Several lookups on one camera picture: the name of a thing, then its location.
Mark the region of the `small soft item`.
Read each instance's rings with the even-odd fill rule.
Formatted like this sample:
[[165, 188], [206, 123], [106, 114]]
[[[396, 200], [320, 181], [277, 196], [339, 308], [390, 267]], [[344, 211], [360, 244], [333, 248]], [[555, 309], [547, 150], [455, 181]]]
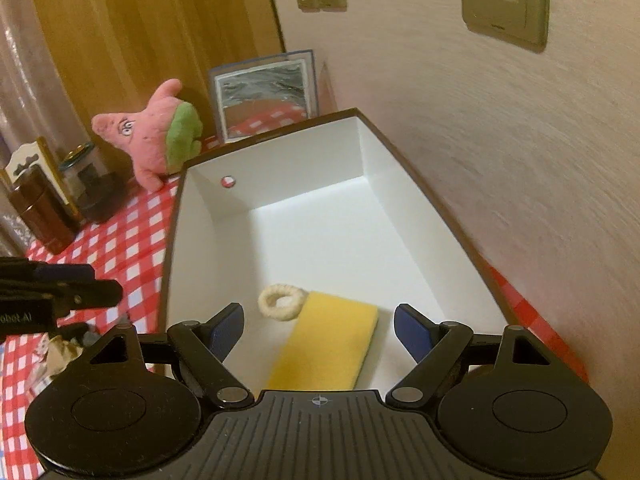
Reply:
[[68, 364], [78, 359], [84, 351], [95, 344], [101, 335], [88, 330], [80, 339], [64, 339], [62, 335], [42, 335], [35, 350], [35, 364], [26, 380], [26, 393], [30, 400], [63, 373]]

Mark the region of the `white fuzzy hair scrunchie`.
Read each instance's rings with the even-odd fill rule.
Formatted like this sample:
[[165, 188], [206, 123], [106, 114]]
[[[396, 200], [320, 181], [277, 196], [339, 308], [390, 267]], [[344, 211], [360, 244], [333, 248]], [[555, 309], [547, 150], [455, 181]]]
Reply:
[[292, 321], [299, 316], [307, 296], [306, 290], [293, 285], [270, 285], [260, 293], [258, 309], [265, 318], [279, 322]]

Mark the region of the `framed picture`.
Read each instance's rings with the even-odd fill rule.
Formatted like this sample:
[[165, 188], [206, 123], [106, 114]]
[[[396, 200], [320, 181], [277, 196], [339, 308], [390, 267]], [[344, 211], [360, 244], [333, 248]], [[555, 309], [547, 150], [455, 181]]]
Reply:
[[218, 139], [236, 142], [319, 115], [314, 51], [295, 50], [208, 71]]

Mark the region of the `beige curtain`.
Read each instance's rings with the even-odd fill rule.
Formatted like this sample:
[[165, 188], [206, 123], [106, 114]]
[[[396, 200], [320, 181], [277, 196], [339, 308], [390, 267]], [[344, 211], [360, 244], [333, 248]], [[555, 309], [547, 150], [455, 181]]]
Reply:
[[56, 160], [86, 132], [44, 40], [34, 0], [1, 0], [1, 163], [46, 139]]

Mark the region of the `glass jar dark contents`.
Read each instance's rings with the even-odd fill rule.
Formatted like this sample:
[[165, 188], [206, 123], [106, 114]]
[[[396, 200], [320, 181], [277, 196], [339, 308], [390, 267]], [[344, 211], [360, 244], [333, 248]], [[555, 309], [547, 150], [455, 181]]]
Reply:
[[108, 170], [96, 144], [87, 142], [70, 151], [58, 165], [81, 215], [91, 223], [110, 220], [126, 202], [122, 177]]

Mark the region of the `wooden door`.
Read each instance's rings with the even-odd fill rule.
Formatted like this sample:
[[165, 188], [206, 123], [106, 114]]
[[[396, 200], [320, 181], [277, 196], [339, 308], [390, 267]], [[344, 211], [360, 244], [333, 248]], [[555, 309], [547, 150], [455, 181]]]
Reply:
[[137, 112], [178, 78], [207, 133], [216, 130], [208, 72], [283, 50], [272, 0], [34, 0], [66, 96], [83, 127]]

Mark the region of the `brown cylindrical canister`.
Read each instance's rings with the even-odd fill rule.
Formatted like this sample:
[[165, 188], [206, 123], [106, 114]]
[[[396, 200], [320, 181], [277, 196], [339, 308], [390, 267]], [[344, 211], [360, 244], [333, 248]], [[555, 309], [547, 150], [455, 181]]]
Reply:
[[60, 254], [75, 240], [78, 225], [38, 165], [29, 167], [17, 178], [9, 201], [51, 254]]

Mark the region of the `white wooden chair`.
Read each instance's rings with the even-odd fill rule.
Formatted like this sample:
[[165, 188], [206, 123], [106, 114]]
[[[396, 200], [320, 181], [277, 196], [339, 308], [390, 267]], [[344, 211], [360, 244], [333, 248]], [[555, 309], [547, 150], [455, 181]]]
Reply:
[[21, 144], [10, 155], [9, 161], [2, 169], [2, 176], [6, 178], [6, 182], [14, 184], [27, 170], [35, 167], [40, 168], [52, 188], [58, 193], [62, 203], [66, 207], [72, 206], [70, 193], [58, 171], [58, 166], [55, 165], [53, 154], [43, 136], [38, 136], [35, 141]]

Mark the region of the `yellow green sponge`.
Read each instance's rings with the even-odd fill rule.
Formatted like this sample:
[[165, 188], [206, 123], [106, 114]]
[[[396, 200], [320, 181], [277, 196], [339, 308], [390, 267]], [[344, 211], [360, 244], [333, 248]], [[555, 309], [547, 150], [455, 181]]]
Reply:
[[311, 292], [274, 363], [267, 388], [347, 391], [356, 387], [378, 325], [378, 308]]

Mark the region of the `pink starfish plush toy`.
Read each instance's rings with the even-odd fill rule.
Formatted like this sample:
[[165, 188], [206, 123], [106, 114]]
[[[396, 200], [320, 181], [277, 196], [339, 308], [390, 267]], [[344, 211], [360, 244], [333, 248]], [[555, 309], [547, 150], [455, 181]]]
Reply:
[[203, 123], [193, 104], [178, 98], [182, 82], [164, 81], [144, 110], [93, 116], [91, 128], [100, 138], [127, 153], [134, 177], [149, 192], [200, 154]]

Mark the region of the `brown box white inside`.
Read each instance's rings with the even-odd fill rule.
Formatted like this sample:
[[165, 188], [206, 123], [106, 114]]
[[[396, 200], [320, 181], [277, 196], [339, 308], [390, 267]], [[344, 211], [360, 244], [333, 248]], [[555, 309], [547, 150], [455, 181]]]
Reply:
[[356, 110], [254, 136], [184, 170], [168, 238], [164, 324], [245, 313], [226, 367], [265, 388], [292, 326], [260, 292], [288, 284], [378, 307], [358, 385], [387, 391], [412, 359], [393, 330], [410, 304], [435, 322], [498, 334], [512, 318], [480, 254], [436, 194]]

